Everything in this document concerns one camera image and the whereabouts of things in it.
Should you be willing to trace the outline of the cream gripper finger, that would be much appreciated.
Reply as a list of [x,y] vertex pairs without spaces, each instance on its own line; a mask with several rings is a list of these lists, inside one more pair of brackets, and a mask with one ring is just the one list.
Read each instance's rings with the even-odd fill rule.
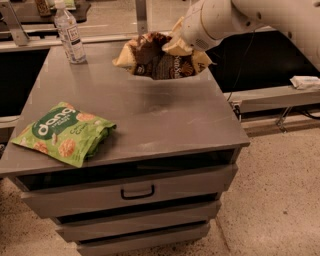
[[182,38],[182,25],[184,17],[180,17],[173,26],[169,36],[170,41],[162,46],[162,50],[173,56],[188,56],[193,52],[192,47]]

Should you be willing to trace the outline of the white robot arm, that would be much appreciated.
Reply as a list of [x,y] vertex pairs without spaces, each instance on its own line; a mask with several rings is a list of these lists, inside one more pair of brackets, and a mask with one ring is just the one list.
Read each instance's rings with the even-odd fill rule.
[[186,56],[265,26],[286,36],[320,70],[319,0],[198,0],[176,23],[163,50]]

